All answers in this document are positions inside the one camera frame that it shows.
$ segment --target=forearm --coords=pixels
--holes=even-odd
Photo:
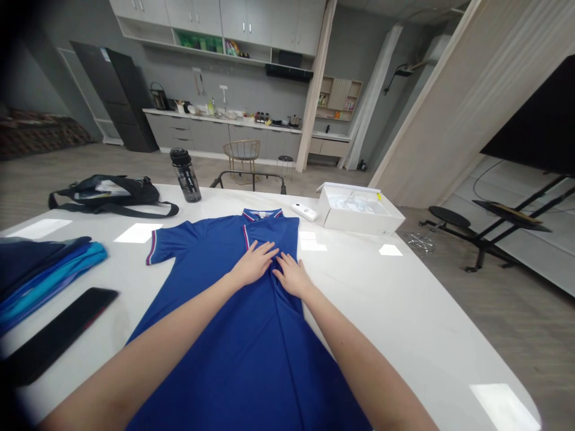
[[[317,288],[302,300],[375,430],[436,430],[433,420],[393,366]]]
[[[221,278],[147,329],[66,398],[43,425],[58,429],[124,429],[241,287]]]

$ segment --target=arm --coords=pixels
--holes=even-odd
[[[284,289],[301,298],[334,353],[347,384],[375,430],[437,430],[394,367],[327,299],[298,263],[282,253],[274,270]]]
[[[231,296],[258,280],[278,249],[249,250],[218,282],[120,350],[41,423],[54,430],[123,430]]]

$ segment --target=cable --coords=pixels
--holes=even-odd
[[[487,169],[484,173],[482,173],[481,175],[479,175],[479,176],[477,177],[477,179],[475,180],[475,182],[473,183],[473,193],[474,193],[479,199],[481,199],[482,201],[491,202],[489,199],[485,199],[485,198],[479,196],[479,194],[478,194],[477,191],[476,191],[477,182],[478,182],[479,180],[481,180],[481,178],[482,178],[485,174],[487,174],[491,169],[493,169],[494,167],[496,167],[497,165],[499,165],[501,162],[505,162],[505,160],[500,160],[499,162],[497,162],[496,164],[494,164],[493,166],[491,166],[491,167],[490,167],[489,169]],[[537,210],[521,210],[521,211],[523,211],[524,213],[534,213],[534,212],[537,211]],[[544,213],[544,214],[566,213],[567,211],[575,211],[575,208],[567,208],[566,210],[559,210],[559,211],[550,211],[550,212],[548,211],[548,212],[546,212],[546,213]]]
[[[485,174],[487,174],[491,169],[493,169],[494,167],[496,167],[497,165],[499,165],[501,162],[505,162],[505,160],[500,160],[499,162],[497,162],[496,164],[494,164],[493,166],[491,166],[487,171],[485,171],[484,173],[482,173],[481,175],[479,175],[479,176],[477,177],[477,179],[475,180],[475,183],[473,183],[473,193],[474,193],[479,199],[481,199],[482,201],[491,202],[489,199],[485,199],[485,198],[479,196],[479,194],[478,194],[477,191],[475,190],[475,186],[477,185],[477,182],[478,182],[479,180],[481,180],[481,178],[482,178]]]

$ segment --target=hand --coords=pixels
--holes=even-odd
[[[282,256],[277,256],[276,260],[282,267],[282,270],[274,269],[274,275],[288,293],[302,299],[302,295],[315,288],[315,285],[305,272],[304,262],[302,262],[301,259],[298,265],[293,257],[282,252]]]
[[[257,244],[258,242],[254,241],[248,251],[235,264],[232,271],[230,271],[230,274],[234,276],[233,280],[240,283],[240,287],[259,280],[270,267],[271,258],[280,251],[279,248],[271,250],[276,244],[275,242],[268,241],[256,248]]]

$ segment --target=white countertop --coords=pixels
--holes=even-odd
[[[227,118],[220,118],[220,117],[207,117],[207,116],[196,116],[192,114],[181,114],[176,111],[163,111],[157,109],[142,109],[147,114],[154,114],[154,115],[165,115],[170,117],[180,117],[180,118],[189,118],[192,120],[205,120],[214,123],[224,123],[232,126],[245,126],[251,127],[255,129],[265,129],[265,130],[274,130],[276,132],[289,132],[289,133],[298,133],[301,134],[301,130],[299,129],[289,129],[277,126],[266,126],[263,123],[256,123],[251,122],[248,119],[244,119],[243,117],[238,117],[235,120],[230,120]],[[342,141],[342,142],[349,142],[349,136],[345,136],[339,133],[324,133],[324,132],[316,132],[315,130],[312,132],[312,136],[315,138],[322,138],[322,139],[330,139],[333,141]]]
[[[180,206],[166,220],[145,220],[114,214],[87,215],[49,211],[0,233],[4,236],[43,218],[73,220],[41,240],[61,241],[89,235],[101,242],[109,258],[75,280],[54,299],[8,332],[2,339],[9,355],[47,325],[89,287],[120,291],[119,297],[69,349],[33,384],[19,390],[34,421],[40,421],[126,343],[162,287],[174,260],[146,266],[150,240],[145,244],[113,242],[134,223],[176,226],[256,210],[283,208],[300,202],[317,208],[317,199],[289,195],[202,188],[202,200],[184,201],[178,186],[158,185],[163,201]],[[165,213],[166,208],[148,207]],[[301,219],[300,232],[314,232],[326,251],[301,249],[311,279],[334,305],[361,330],[393,364],[413,389],[441,430],[493,430],[472,386],[505,384],[537,421],[535,404],[511,369],[425,267],[397,236],[369,236],[324,229]],[[402,256],[383,256],[393,244]],[[305,318],[325,343],[307,308]]]

